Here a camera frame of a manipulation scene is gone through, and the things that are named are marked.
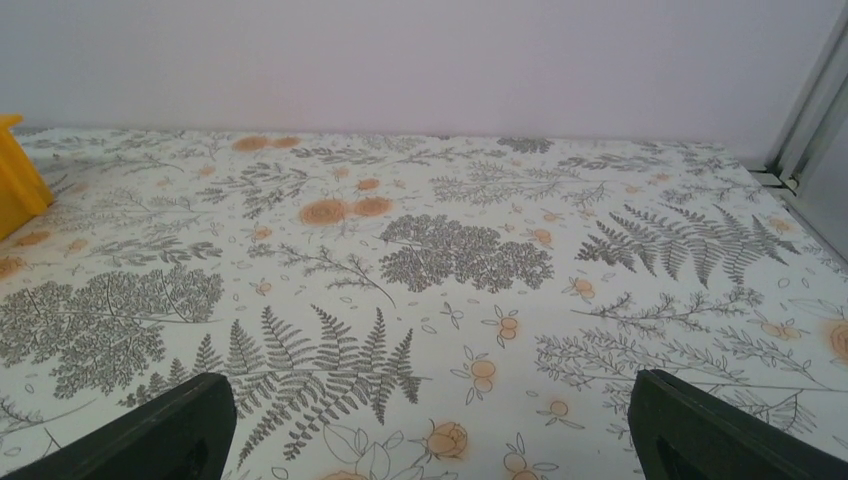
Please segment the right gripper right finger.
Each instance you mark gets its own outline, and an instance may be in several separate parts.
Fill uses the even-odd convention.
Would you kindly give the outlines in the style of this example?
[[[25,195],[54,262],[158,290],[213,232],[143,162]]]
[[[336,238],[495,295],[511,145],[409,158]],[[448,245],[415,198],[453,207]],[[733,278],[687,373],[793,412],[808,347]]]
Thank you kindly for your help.
[[[644,477],[845,479],[847,462],[662,370],[641,370],[627,421]]]

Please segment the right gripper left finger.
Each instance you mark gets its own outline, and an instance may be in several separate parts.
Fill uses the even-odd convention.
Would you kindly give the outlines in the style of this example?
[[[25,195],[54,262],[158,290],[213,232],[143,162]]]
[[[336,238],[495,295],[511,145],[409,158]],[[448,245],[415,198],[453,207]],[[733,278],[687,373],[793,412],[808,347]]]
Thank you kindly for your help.
[[[7,479],[220,479],[237,413],[226,376],[199,374]]]

